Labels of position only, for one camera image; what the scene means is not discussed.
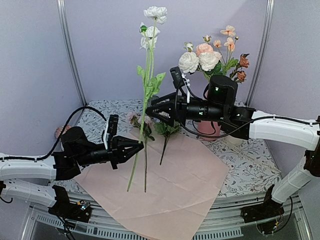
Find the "cream printed ribbon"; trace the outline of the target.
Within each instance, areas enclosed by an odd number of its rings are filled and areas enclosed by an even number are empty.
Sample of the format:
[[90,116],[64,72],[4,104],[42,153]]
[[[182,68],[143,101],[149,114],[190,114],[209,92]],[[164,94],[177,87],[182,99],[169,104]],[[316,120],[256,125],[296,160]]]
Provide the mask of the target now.
[[237,153],[239,156],[250,160],[253,163],[259,164],[260,166],[263,166],[269,170],[271,170],[273,173],[279,174],[281,173],[281,171],[275,166],[274,163],[269,163],[266,157],[262,156],[262,155],[258,155],[255,156],[254,154],[251,154],[250,152],[245,152],[242,149],[240,149],[239,147],[235,146],[234,144],[221,139],[219,140],[220,143],[225,144],[226,146],[228,146],[232,151],[234,151],[235,153]]

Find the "pink wrapping paper sheet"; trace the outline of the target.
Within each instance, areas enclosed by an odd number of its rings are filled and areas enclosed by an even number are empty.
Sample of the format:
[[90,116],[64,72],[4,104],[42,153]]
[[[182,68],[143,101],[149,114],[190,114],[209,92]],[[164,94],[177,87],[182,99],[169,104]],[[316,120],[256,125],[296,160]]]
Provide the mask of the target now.
[[180,133],[170,138],[160,165],[162,151],[163,137],[157,135],[147,145],[146,192],[144,151],[116,170],[108,163],[86,167],[75,180],[115,220],[194,205],[207,213],[229,167],[200,141]]

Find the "peach blossom flower stem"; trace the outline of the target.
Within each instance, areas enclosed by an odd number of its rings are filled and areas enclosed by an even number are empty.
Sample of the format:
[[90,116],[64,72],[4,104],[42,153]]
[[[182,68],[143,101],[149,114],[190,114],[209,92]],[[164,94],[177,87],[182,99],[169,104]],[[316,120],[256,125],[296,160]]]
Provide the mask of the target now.
[[232,25],[227,25],[225,29],[220,30],[220,33],[226,36],[225,42],[222,43],[217,39],[213,42],[213,46],[221,55],[221,71],[226,75],[231,69],[235,69],[239,63],[239,60],[233,56],[238,37],[236,29]]

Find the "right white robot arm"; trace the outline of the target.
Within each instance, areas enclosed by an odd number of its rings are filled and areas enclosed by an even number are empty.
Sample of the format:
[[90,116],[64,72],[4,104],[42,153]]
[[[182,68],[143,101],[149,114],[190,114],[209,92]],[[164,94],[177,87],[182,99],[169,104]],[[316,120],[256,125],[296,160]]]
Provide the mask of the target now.
[[236,140],[265,140],[283,179],[270,187],[258,213],[269,218],[292,194],[320,176],[320,121],[266,113],[235,105],[238,84],[223,75],[214,75],[206,99],[178,92],[153,100],[146,112],[168,125],[187,120],[216,122],[222,137]]

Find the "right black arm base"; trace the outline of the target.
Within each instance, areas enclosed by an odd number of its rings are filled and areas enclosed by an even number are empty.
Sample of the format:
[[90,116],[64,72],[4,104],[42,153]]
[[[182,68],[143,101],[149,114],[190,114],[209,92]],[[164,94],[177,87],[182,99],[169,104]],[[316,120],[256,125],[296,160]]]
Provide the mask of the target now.
[[[246,206],[241,209],[240,216],[245,223],[278,217],[285,213],[283,204],[272,200],[274,186],[273,184],[268,188],[262,203]],[[260,223],[257,225],[257,228],[262,234],[271,235],[276,232],[278,224],[278,220],[273,220],[271,222]]]

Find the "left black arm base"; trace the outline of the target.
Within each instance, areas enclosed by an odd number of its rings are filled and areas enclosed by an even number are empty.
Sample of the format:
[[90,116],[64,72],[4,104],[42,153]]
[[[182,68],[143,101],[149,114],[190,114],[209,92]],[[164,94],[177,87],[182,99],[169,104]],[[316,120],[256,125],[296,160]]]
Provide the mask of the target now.
[[55,203],[52,207],[48,207],[49,214],[78,222],[89,222],[92,213],[90,206],[83,209],[81,204],[70,202],[67,191],[62,186],[53,185],[52,188],[55,193]]

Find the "pink rose flower stem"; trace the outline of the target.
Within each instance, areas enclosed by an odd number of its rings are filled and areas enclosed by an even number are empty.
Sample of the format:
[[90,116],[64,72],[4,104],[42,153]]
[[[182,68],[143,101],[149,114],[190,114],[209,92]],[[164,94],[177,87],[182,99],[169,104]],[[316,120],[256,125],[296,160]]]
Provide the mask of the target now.
[[195,53],[199,57],[202,53],[216,53],[213,49],[213,47],[210,45],[211,36],[205,35],[202,37],[204,40],[204,43],[201,43],[196,46]]

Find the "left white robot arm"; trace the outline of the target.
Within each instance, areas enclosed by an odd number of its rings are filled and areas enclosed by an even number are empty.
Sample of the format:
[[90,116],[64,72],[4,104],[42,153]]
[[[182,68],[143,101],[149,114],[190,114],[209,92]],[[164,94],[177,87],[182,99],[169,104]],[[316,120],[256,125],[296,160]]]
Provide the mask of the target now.
[[27,179],[66,181],[81,174],[81,167],[109,162],[115,170],[144,148],[143,143],[127,137],[108,134],[103,143],[90,142],[83,129],[72,127],[61,136],[63,151],[48,157],[0,155],[0,195],[13,196],[46,207],[55,207],[63,216],[74,213],[74,205],[65,198],[58,198],[53,188],[39,186]]

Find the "white ranunculus flower stem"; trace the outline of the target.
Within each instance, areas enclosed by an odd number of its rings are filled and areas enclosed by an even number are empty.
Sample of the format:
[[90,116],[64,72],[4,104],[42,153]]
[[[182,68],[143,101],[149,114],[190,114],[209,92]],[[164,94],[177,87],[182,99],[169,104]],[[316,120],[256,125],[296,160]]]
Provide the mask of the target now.
[[154,50],[156,48],[156,43],[158,40],[158,35],[160,30],[157,28],[157,24],[163,25],[167,21],[168,10],[164,6],[150,6],[143,11],[146,18],[152,20],[153,24],[151,26],[145,25],[143,22],[140,23],[139,32],[141,34],[140,48],[146,51],[145,68],[140,65],[137,66],[137,75],[142,78],[143,86],[143,106],[142,106],[142,124],[139,129],[138,142],[142,142],[142,131],[144,118],[147,115],[146,109],[148,101],[159,93],[160,86],[166,76],[166,74],[159,73],[154,75],[154,64],[155,56]]

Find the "rust brown rose stem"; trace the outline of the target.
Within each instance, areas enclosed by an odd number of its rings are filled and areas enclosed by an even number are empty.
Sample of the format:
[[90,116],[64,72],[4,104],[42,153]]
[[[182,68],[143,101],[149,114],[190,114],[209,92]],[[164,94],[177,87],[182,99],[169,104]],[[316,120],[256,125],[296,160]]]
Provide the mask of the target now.
[[235,65],[235,69],[229,74],[229,78],[236,83],[243,83],[246,80],[247,74],[243,68],[247,69],[250,65],[248,60],[249,53],[243,53],[240,55],[238,63]]

